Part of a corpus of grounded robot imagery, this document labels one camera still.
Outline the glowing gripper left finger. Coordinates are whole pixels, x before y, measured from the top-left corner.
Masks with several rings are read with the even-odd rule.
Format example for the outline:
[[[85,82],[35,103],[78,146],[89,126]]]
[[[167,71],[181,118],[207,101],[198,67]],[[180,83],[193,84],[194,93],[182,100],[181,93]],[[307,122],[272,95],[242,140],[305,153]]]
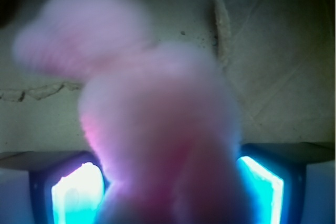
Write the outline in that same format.
[[[108,186],[88,151],[1,154],[1,223],[94,223]]]

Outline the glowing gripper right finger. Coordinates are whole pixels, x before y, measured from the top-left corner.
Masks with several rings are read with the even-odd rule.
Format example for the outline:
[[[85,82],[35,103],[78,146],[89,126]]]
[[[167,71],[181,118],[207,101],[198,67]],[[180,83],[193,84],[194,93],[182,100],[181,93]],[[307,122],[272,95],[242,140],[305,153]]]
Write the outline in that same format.
[[[257,223],[335,223],[335,145],[249,143],[237,160]]]

